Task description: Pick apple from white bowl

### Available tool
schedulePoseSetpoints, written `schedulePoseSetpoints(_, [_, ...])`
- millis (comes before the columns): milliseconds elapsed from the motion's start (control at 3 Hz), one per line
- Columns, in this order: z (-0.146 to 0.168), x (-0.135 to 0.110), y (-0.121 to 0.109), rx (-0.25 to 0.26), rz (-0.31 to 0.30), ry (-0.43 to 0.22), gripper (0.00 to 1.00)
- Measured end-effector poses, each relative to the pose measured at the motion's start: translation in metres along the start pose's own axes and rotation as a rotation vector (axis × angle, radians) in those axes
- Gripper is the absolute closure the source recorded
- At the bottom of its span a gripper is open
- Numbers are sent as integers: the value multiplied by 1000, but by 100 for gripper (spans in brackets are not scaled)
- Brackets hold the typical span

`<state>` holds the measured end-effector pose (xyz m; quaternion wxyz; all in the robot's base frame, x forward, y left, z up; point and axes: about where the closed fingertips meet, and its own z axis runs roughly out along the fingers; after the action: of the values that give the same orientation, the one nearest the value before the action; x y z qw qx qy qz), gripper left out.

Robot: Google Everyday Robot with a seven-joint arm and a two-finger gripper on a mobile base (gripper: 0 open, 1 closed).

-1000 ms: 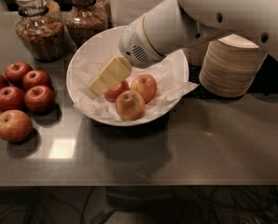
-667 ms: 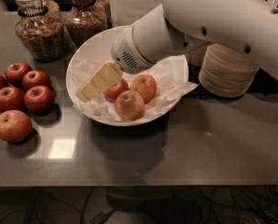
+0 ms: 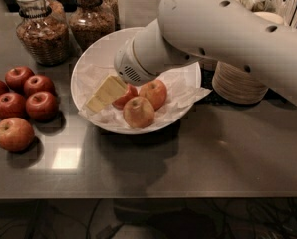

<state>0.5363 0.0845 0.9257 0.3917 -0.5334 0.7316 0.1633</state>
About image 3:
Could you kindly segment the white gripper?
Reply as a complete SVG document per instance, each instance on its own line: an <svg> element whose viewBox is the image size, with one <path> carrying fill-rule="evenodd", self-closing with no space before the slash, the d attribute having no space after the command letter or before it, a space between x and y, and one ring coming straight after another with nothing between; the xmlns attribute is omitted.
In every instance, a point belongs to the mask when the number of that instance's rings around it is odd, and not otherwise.
<svg viewBox="0 0 297 239"><path fill-rule="evenodd" d="M118 76L108 75L97 88L95 95L86 101L86 107L90 111L97 113L121 97L127 90L125 82L140 86L156 78L155 74L146 71L138 61L133 38L127 39L116 51L114 68Z"/></svg>

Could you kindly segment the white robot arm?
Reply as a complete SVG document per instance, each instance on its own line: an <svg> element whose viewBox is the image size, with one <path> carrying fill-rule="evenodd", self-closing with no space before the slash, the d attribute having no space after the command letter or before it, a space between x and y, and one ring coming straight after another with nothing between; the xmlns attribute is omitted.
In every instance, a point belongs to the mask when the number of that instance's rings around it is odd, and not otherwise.
<svg viewBox="0 0 297 239"><path fill-rule="evenodd" d="M245 71L297 106L297 29L235 0L160 0L156 19L120 46L113 67L139 86L203 58Z"/></svg>

